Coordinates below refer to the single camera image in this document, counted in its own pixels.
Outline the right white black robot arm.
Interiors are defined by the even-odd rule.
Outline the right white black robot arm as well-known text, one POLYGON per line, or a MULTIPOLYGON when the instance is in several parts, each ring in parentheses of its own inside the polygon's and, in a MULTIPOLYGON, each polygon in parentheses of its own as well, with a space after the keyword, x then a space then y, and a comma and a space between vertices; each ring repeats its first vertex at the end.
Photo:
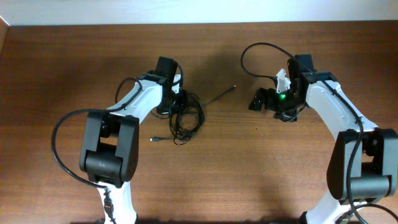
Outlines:
POLYGON ((249 109, 274 112, 283 122, 295 122, 305 109, 321 117, 335 146, 326 173, 328 190, 299 223, 348 223, 365 207, 397 190, 397 133, 368 120, 343 93, 330 72, 318 72, 309 54, 288 59, 273 81, 275 88, 257 90, 249 109))

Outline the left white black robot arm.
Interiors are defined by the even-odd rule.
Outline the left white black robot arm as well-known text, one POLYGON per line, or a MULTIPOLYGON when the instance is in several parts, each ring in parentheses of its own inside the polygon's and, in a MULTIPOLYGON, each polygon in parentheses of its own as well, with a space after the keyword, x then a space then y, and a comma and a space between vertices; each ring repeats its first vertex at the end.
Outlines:
POLYGON ((159 57, 156 68, 135 80, 134 88, 104 111, 89 112, 79 166, 98 190, 104 218, 98 223, 135 223, 131 179, 139 158, 139 127, 154 109, 175 104, 183 75, 179 64, 159 57))

